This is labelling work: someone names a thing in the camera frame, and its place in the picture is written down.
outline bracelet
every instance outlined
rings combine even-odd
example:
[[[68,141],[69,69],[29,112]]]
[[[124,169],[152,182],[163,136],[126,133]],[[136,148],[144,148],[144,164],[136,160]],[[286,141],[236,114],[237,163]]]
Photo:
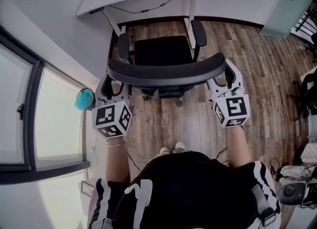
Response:
[[[117,146],[120,146],[120,145],[122,145],[122,144],[125,144],[125,141],[123,141],[123,143],[120,143],[120,144],[117,144],[117,145],[107,145],[107,147],[108,147],[108,148],[110,148],[110,147],[117,147]]]

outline chair headrest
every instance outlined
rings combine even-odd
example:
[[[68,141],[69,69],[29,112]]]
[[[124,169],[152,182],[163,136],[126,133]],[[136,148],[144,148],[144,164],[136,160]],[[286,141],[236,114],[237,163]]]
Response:
[[[174,66],[142,66],[113,59],[108,61],[108,74],[112,79],[143,87],[199,84],[222,74],[225,69],[226,61],[222,53],[203,61]]]

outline white shoe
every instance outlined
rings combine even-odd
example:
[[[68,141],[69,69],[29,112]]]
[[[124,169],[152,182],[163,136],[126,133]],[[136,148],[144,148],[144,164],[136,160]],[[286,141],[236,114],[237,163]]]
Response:
[[[183,142],[177,142],[177,143],[175,144],[175,149],[177,149],[177,148],[186,150],[186,146],[185,146],[185,144],[184,144]]]
[[[159,153],[160,154],[163,154],[163,155],[165,155],[165,154],[170,154],[170,150],[169,150],[169,148],[167,148],[167,147],[162,147],[161,148],[161,150],[159,151]]]

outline forearm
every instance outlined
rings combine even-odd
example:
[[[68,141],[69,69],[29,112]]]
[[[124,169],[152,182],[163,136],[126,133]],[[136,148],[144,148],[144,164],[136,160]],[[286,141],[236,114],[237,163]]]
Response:
[[[252,162],[244,130],[239,126],[228,128],[228,162],[230,168]]]
[[[106,180],[114,182],[130,182],[129,162],[122,137],[112,138],[108,141],[106,160]]]

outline frosted glass door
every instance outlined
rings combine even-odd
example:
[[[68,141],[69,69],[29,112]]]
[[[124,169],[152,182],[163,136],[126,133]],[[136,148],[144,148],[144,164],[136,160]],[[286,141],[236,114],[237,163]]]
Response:
[[[260,34],[285,38],[311,2],[312,0],[279,0]]]

